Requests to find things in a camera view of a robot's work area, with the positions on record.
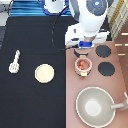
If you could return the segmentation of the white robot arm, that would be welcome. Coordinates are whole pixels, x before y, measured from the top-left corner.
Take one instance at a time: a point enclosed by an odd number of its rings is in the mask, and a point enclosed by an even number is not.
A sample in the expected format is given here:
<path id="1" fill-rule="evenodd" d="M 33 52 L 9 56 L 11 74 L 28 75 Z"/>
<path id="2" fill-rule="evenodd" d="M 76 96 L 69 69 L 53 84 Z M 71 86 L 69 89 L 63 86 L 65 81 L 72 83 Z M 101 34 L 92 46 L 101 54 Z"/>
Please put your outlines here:
<path id="1" fill-rule="evenodd" d="M 108 0 L 44 0 L 44 8 L 50 14 L 59 14 L 69 8 L 71 16 L 77 21 L 69 25 L 65 33 L 67 48 L 91 48 L 104 43 L 109 31 L 101 31 L 109 7 Z"/>

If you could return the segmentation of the white gripper body blue ring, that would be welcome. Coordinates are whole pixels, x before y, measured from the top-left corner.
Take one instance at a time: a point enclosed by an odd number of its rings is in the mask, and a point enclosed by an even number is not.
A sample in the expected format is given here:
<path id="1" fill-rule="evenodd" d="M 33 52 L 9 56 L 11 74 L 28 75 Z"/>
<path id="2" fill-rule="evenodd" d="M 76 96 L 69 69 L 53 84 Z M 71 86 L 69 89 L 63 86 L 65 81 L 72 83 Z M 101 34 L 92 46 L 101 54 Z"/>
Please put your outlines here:
<path id="1" fill-rule="evenodd" d="M 65 46 L 69 48 L 88 49 L 93 48 L 97 43 L 104 43 L 107 40 L 107 36 L 110 31 L 100 29 L 99 32 L 94 36 L 93 33 L 90 37 L 86 37 L 79 25 L 71 25 L 68 27 L 65 33 Z"/>

